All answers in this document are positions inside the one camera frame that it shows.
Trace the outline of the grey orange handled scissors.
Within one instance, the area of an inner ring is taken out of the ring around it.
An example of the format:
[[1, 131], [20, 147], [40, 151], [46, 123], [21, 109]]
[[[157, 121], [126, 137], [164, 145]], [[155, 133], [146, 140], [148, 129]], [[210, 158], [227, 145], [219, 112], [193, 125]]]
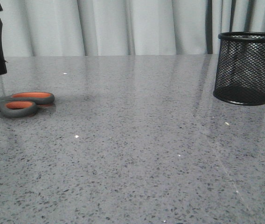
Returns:
[[0, 97], [0, 113], [7, 118], [22, 118], [35, 114], [40, 105], [50, 105], [55, 96], [49, 92], [22, 92]]

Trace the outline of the black mesh pen bucket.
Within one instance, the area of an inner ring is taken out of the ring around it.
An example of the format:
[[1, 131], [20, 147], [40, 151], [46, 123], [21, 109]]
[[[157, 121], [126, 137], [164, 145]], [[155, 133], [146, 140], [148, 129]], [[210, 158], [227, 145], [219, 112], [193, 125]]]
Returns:
[[265, 104], [265, 33], [225, 32], [213, 95], [237, 105]]

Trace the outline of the grey pleated curtain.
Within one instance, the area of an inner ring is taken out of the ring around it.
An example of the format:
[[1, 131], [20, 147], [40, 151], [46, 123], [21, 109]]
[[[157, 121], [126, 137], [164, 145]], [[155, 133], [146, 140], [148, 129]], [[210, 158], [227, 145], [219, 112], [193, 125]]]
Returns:
[[216, 54], [265, 32], [265, 0], [3, 0], [5, 56]]

